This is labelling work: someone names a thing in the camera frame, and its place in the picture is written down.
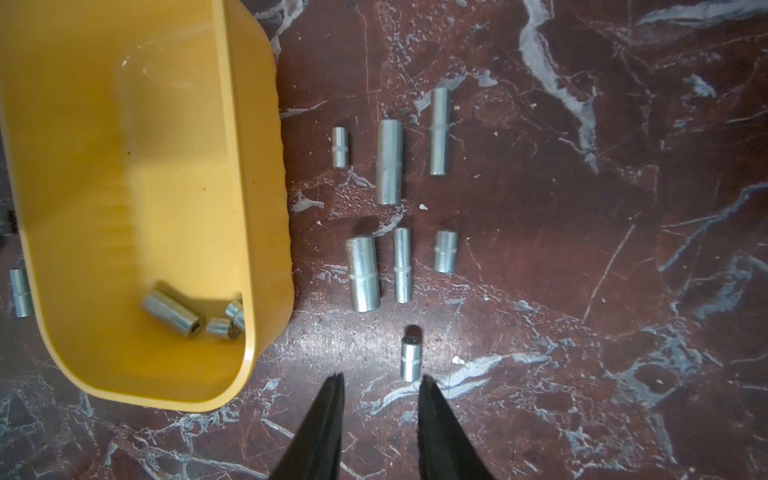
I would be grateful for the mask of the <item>thin long steel socket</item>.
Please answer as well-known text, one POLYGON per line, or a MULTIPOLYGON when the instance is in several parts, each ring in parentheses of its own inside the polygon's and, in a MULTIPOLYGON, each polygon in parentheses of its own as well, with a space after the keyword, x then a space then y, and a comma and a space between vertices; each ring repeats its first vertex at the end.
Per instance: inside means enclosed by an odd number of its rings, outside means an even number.
POLYGON ((448 131, 450 117, 450 90, 435 88, 431 92, 430 175, 447 173, 448 131))

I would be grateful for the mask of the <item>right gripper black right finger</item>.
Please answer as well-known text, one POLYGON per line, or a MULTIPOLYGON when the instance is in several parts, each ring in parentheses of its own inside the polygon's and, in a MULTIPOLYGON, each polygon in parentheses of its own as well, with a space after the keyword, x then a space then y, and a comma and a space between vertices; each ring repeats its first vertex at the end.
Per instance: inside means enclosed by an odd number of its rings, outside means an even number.
POLYGON ((418 398, 421 479, 492 479, 434 378, 424 375, 418 398))

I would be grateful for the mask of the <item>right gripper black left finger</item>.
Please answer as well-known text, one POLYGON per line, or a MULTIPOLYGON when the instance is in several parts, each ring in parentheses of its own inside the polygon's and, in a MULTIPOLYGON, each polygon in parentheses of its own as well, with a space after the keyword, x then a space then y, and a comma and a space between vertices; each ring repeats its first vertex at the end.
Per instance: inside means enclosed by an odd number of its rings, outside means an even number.
POLYGON ((269 479, 338 479, 345 383, 342 373, 323 383, 269 479))

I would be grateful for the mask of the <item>short steel socket front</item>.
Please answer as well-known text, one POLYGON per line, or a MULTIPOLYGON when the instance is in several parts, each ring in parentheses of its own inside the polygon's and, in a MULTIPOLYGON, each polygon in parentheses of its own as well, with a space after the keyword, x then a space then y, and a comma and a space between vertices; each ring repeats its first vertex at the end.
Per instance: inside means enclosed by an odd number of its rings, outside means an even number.
POLYGON ((440 230, 435 237, 434 269, 452 274, 455 270, 459 236, 453 230, 440 230))

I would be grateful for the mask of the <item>short steel socket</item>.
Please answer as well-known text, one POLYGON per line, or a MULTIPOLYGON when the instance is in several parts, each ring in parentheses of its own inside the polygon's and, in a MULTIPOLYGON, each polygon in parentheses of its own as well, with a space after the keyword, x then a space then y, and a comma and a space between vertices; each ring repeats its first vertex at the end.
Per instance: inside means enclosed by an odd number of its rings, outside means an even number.
POLYGON ((344 127, 334 127, 332 129, 332 164, 336 169, 347 169, 349 167, 349 145, 348 133, 344 127))
POLYGON ((452 274, 455 270, 459 236, 453 230, 440 230, 435 237, 434 269, 452 274))

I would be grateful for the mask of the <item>thin steel socket second row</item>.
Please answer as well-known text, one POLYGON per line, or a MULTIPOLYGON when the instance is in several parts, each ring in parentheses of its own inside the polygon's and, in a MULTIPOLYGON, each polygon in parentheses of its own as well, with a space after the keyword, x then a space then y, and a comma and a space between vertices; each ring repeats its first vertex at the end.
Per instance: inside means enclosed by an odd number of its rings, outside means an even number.
POLYGON ((398 227, 393 233, 395 298, 405 304, 412 298, 411 232, 409 228, 398 227))

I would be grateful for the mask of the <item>yellow plastic storage tray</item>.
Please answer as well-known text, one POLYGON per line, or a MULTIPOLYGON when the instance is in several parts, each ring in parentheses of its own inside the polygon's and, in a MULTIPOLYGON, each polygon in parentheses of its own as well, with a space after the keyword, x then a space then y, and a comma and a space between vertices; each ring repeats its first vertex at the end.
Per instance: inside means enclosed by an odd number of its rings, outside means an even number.
POLYGON ((1 127, 37 325, 81 390, 204 412, 294 303, 269 39, 240 1, 5 1, 1 127), (185 338, 142 307, 203 316, 185 338), (240 300, 237 340, 206 333, 240 300))

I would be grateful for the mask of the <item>wide steel socket second row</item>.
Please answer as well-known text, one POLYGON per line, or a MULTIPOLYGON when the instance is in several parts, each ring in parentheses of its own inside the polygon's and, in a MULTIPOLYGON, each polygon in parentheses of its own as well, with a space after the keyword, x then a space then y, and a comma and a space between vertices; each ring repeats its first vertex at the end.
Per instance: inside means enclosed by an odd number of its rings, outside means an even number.
POLYGON ((346 240, 352 307, 365 313, 380 306, 380 288, 375 239, 370 235, 346 240))

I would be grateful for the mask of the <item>small steel socket gripper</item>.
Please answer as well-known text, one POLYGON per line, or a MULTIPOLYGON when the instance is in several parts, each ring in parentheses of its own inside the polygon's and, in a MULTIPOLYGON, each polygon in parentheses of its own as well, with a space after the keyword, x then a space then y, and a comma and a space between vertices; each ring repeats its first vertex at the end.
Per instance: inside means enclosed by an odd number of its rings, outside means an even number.
POLYGON ((421 378, 422 343, 419 337, 405 335, 401 341, 400 375, 403 381, 413 383, 421 378))

